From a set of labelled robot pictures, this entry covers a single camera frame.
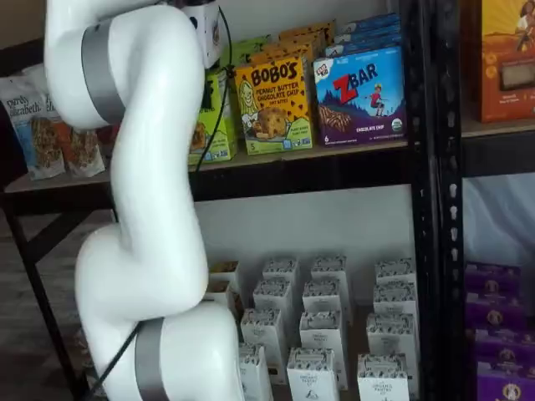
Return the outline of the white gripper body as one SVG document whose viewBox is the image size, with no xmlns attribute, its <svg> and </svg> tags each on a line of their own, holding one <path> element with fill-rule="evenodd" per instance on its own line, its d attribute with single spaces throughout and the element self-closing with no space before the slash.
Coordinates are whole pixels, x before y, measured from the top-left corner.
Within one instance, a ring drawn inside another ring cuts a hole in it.
<svg viewBox="0 0 535 401">
<path fill-rule="evenodd" d="M 222 55 L 222 35 L 217 3 L 186 3 L 182 11 L 191 20 L 201 47 L 205 69 L 212 68 Z"/>
</svg>

